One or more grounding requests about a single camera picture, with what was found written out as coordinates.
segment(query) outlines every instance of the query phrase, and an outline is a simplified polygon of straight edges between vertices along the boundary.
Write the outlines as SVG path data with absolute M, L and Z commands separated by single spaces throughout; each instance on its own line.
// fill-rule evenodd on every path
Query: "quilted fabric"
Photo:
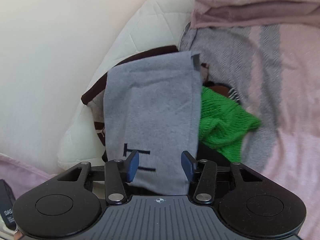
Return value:
M 123 28 L 95 72 L 88 89 L 110 68 L 133 54 L 179 45 L 190 21 L 194 0 L 147 0 Z M 68 169 L 81 161 L 103 165 L 104 146 L 93 125 L 91 110 L 81 102 L 58 151 L 58 164 Z

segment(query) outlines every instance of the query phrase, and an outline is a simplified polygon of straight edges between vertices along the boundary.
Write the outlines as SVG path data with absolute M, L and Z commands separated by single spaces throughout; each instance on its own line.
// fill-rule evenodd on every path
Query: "green knitted cloth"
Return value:
M 241 144 L 248 130 L 260 120 L 238 103 L 210 88 L 202 87 L 199 140 L 222 153 L 231 162 L 241 161 Z

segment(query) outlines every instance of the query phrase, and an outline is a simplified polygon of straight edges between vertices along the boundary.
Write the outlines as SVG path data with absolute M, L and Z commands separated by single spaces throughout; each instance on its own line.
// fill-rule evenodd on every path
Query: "brown ribbed hem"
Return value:
M 130 61 L 143 59 L 146 57 L 159 56 L 159 55 L 174 53 L 178 51 L 179 50 L 175 45 L 150 49 L 126 58 L 120 61 L 116 66 L 130 62 Z M 87 105 L 90 101 L 92 101 L 99 93 L 101 93 L 106 88 L 107 77 L 108 77 L 108 72 L 105 73 L 101 78 L 99 78 L 99 80 L 86 93 L 82 95 L 81 101 L 84 105 Z

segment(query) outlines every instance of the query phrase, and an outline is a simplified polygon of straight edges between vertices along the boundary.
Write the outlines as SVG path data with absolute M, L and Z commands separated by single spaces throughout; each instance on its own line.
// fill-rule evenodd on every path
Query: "crosshair symbol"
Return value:
M 165 201 L 165 200 L 164 200 L 163 198 L 157 198 L 156 201 L 157 201 L 158 203 L 162 203 L 162 202 Z

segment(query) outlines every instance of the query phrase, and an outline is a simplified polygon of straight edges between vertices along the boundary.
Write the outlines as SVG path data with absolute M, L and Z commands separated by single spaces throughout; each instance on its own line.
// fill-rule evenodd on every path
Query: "silver screw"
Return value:
M 199 201 L 205 202 L 205 201 L 209 201 L 211 199 L 211 196 L 207 193 L 201 193 L 196 196 L 196 199 Z
M 110 199 L 111 201 L 121 201 L 123 200 L 124 196 L 122 194 L 119 193 L 113 193 L 111 195 L 108 196 L 108 199 Z

